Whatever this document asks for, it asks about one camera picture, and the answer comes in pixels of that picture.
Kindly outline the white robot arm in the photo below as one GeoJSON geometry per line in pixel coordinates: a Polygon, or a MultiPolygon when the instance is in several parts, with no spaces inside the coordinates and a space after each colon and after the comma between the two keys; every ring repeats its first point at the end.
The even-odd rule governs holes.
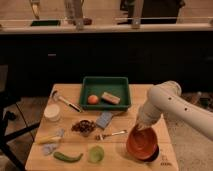
{"type": "Polygon", "coordinates": [[[182,99],[181,92],[175,81],[150,87],[147,100],[138,109],[136,127],[147,129],[158,122],[162,113],[173,114],[213,141],[213,113],[182,99]]]}

